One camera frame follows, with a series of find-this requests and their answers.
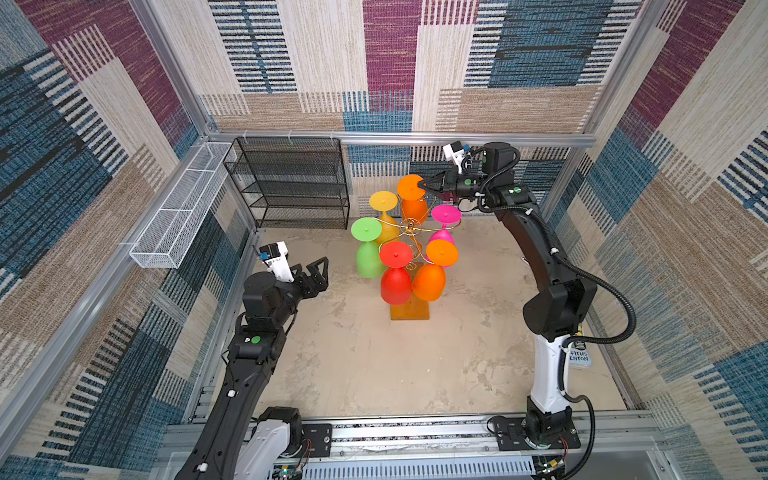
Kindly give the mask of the magenta plastic wine glass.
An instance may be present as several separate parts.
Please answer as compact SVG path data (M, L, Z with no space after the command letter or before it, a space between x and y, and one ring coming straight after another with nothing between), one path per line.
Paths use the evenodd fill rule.
M431 217L440 224L440 228L431 235L429 241L444 240L454 244L451 229L461 223L462 212L454 205L443 204L432 209Z

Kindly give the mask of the dark orange plastic wine glass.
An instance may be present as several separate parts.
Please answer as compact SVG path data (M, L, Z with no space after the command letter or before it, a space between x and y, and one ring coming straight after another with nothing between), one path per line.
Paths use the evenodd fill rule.
M420 175L410 174L403 177L397 185L401 216L403 219L412 220L417 225L422 224L428 215L426 192L419 186L422 180Z

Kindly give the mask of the light orange plastic wine glass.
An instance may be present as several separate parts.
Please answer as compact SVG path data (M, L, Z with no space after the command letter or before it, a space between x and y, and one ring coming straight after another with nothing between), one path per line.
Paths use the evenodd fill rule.
M447 240L430 241L426 247L428 263L423 265L413 281L413 293L421 300L433 302L439 299L446 286L445 269L459 259L457 247Z

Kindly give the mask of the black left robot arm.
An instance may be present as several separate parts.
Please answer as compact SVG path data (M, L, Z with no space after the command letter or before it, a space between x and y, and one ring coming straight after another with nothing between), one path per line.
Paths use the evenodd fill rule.
M283 454L302 447L298 410L278 407L250 426L284 349L299 303L327 290L329 260L291 266L291 282L261 271L244 283L245 307L225 356L222 388L178 479L267 479Z

